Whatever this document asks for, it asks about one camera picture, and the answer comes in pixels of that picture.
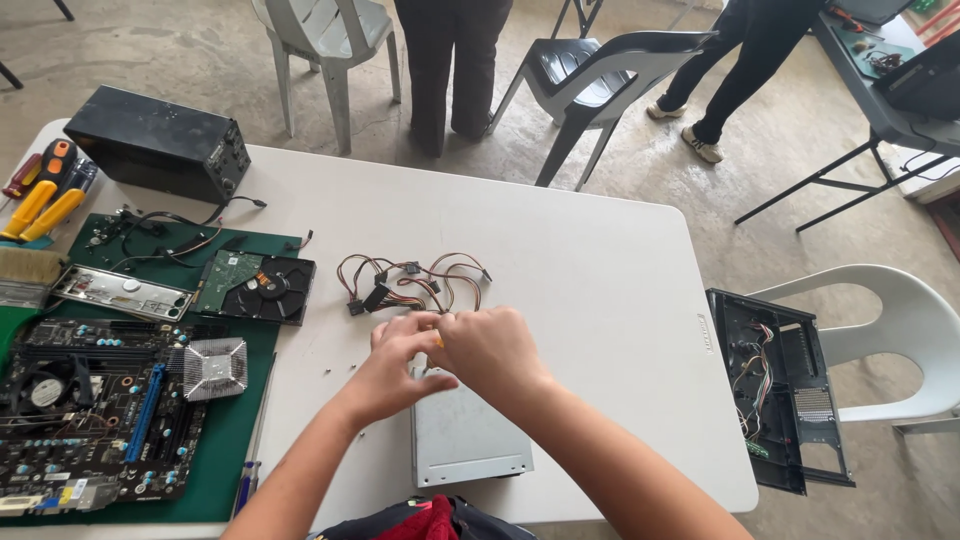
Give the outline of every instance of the white sneaker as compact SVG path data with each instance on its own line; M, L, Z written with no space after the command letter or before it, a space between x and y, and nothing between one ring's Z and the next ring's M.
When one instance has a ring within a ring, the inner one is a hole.
M677 110L663 110L655 101L647 106L647 115L654 120L660 120L661 118L666 118L667 116L671 118L680 118L684 115L684 112L686 112L686 105L681 106Z
M697 153L697 156L700 156L701 160L707 163L719 163L723 161L723 151L720 150L720 145L706 144L697 138L697 136L693 134L693 126L685 127L680 132L680 137L693 147L693 151Z

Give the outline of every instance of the white folding table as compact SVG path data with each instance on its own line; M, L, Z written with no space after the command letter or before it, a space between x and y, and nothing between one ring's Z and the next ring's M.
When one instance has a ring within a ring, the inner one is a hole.
M48 124L24 159L63 136L65 122ZM720 345L678 210L275 148L248 149L252 165L238 192L269 206L261 210L234 201L224 212L224 226L316 232L300 251L317 262L304 325L284 327L276 344L260 443L262 475L269 475L314 413L343 386L351 364L366 357L371 329L403 312L350 317L346 291L335 277L341 259L362 253L428 261L462 251L490 270L493 282L486 285L484 306L510 304L522 311L560 382L651 445L724 508L746 512L756 506L754 475ZM113 212L123 204L193 219L211 211L209 204L102 177L71 222L55 232L55 248L69 248L86 213ZM372 288L372 275L364 275L361 285ZM471 298L464 291L460 302L464 297ZM417 492L409 415L403 412L364 433L337 470L314 529L371 514ZM451 484L443 491L518 524L603 519L536 445L534 462L536 471L516 478ZM232 493L235 486L224 490ZM216 536L223 527L0 528L0 538L199 538Z

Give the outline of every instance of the concrete floor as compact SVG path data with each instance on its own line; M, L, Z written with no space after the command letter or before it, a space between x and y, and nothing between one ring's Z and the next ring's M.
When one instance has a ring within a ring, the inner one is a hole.
M13 90L0 82L0 171L11 171L40 127L72 115L100 84L230 115L252 144L335 153L324 85L305 61L291 60L298 130L294 138L284 133L270 43L248 1L67 3L76 22L66 22L52 2L0 3L0 59L26 85ZM532 39L549 36L560 4L516 2L500 39L495 101ZM393 12L392 4L388 8ZM662 29L679 9L670 0L610 2L592 33L606 39ZM696 10L680 28L705 29L715 16ZM398 24L397 31L403 48ZM573 34L568 24L564 35ZM733 57L727 58L704 79L693 94L690 120L654 122L643 114L662 86L634 105L584 191L679 208L707 287L749 292L841 264L871 262L918 276L960 307L957 260L924 209L902 200L896 190L800 235L794 227L851 195L809 187L733 226L742 212L863 142L868 125L816 40L806 37L780 73L733 116L723 138L727 160L704 166L680 142L679 131L702 114L732 63ZM476 145L451 135L444 157L427 160L407 137L407 75L404 103L394 105L387 66L381 51L349 73L351 158L533 182L556 128L526 87L495 135ZM555 188L575 184L595 137L581 141ZM869 158L854 161L844 173L850 180L881 183ZM790 304L818 313L821 328L865 322L880 309L876 297L844 286ZM912 363L887 355L839 366L831 375L840 406L900 400L922 379ZM904 440L886 422L847 424L843 431L858 487L812 484L806 498L760 488L757 509L738 516L757 538L960 537L960 435ZM704 459L708 452L705 441ZM545 540L615 538L606 524L548 525L535 532Z

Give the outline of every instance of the person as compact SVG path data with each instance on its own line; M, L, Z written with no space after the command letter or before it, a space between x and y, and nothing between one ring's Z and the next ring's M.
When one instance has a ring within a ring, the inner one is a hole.
M731 114L760 89L786 60L813 24L826 0L730 0L704 43L703 54L677 70L670 87L647 107L651 118L679 118L704 75L733 47L743 44L736 64L707 105L703 119L681 130L681 137L708 163L724 155L720 134Z
M411 135L428 157L444 153L446 85L454 49L450 128L479 140L490 125L496 41L513 4L513 0L396 0L410 65Z
M416 353L427 353L457 379L441 375L412 379L407 361ZM317 412L221 538L301 540L360 430L424 396L456 387L458 380L550 454L620 538L751 538L733 516L666 459L557 382L540 361L523 317L510 307L443 316L412 312L376 327L367 361ZM406 507L416 516L420 505L426 506L412 502L397 508ZM439 503L445 503L442 496ZM378 536L369 527L357 532L356 521L363 520L345 522L322 537ZM504 530L506 522L499 524L497 530ZM352 534L337 533L345 528L353 528ZM483 530L472 528L471 538L486 540L480 535Z

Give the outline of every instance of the hand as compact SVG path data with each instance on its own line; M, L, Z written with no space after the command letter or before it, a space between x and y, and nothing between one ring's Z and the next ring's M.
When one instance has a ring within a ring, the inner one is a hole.
M351 412L359 430L425 396L457 387L457 380L446 375L410 377L407 362L416 353L433 354L440 349L437 331L429 330L439 319L436 313L418 311L373 329L370 356L333 398Z
M434 328L443 348L430 353L430 359L488 402L553 380L523 315L512 307L447 313Z

